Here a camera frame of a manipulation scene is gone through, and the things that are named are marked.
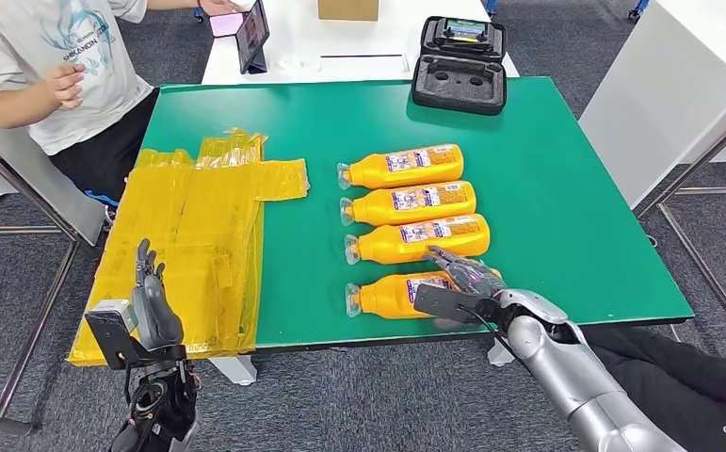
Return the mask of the person's left hand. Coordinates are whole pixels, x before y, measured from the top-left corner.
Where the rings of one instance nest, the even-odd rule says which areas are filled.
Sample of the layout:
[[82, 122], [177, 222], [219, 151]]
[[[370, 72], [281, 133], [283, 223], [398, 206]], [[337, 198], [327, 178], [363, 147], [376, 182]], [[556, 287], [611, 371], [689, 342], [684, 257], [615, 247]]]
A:
[[198, 0], [198, 7], [208, 16], [243, 12], [244, 9], [231, 0]]

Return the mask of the person's right hand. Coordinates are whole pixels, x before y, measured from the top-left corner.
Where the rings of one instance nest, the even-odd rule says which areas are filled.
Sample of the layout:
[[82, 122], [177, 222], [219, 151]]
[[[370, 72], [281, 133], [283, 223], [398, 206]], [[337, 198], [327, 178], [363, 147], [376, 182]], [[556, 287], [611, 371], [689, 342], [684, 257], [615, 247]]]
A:
[[82, 104], [85, 67], [79, 63], [66, 63], [52, 67], [41, 79], [47, 104], [53, 109], [72, 109]]

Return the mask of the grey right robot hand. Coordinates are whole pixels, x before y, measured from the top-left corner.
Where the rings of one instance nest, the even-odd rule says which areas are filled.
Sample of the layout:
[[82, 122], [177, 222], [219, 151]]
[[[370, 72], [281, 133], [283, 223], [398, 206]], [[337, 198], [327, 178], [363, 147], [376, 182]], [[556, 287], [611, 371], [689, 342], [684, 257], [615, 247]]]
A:
[[435, 245], [428, 246], [425, 258], [442, 269], [463, 293], [495, 299], [507, 288], [501, 275], [481, 261]]

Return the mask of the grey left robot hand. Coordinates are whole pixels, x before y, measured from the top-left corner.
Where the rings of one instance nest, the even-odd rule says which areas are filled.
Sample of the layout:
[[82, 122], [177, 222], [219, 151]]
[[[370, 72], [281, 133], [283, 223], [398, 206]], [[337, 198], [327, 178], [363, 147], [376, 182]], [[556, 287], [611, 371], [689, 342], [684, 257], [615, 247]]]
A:
[[163, 284], [165, 265], [157, 265], [155, 257], [150, 240], [143, 238], [137, 246], [131, 303], [137, 316], [137, 339], [150, 351], [180, 346], [184, 339], [182, 321], [167, 301]]

